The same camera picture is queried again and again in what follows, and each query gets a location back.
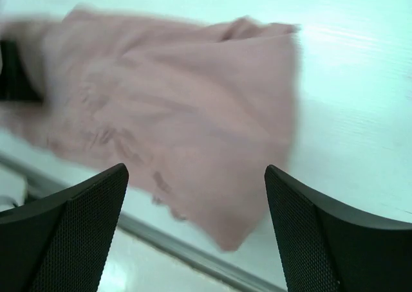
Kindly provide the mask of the pink trousers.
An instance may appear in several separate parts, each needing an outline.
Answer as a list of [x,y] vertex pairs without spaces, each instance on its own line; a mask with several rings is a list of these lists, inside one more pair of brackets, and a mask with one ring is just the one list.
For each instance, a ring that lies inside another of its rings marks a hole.
[[1,127],[133,187],[235,251],[267,212],[263,173],[296,129],[297,27],[193,24],[76,8],[1,19],[43,105],[1,104]]

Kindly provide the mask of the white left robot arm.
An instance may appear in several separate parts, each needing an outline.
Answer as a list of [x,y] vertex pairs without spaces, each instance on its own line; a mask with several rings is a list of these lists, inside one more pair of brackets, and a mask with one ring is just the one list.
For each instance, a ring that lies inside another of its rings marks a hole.
[[[17,43],[6,39],[1,40],[1,102],[43,102],[26,73]],[[17,207],[23,201],[23,177],[9,168],[1,167],[1,210]]]

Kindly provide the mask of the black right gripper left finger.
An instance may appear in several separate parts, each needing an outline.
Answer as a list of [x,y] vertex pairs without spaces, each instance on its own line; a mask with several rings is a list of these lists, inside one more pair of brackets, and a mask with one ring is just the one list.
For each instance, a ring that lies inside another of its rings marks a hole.
[[128,179],[119,163],[1,212],[1,291],[96,291]]

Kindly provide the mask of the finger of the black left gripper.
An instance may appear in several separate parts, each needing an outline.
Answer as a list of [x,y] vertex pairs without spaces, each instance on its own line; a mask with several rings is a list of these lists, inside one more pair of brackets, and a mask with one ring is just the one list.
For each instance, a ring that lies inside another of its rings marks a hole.
[[1,101],[43,102],[26,74],[15,41],[1,40],[1,62]]

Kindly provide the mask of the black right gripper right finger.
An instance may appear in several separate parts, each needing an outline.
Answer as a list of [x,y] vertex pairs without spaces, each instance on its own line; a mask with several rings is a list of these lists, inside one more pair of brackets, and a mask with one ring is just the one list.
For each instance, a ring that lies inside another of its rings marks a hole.
[[288,291],[411,291],[411,223],[349,206],[273,165],[265,185]]

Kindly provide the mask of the aluminium table edge rail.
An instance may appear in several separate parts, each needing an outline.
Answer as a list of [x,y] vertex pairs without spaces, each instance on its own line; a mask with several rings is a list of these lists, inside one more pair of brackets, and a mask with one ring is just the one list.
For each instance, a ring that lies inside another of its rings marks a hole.
[[[92,173],[54,161],[32,167],[6,154],[1,164],[26,177],[29,195],[42,197],[89,178]],[[242,291],[285,291],[276,240],[268,220],[235,252],[220,251],[192,225],[177,222],[139,190],[127,191],[118,227],[194,269]]]

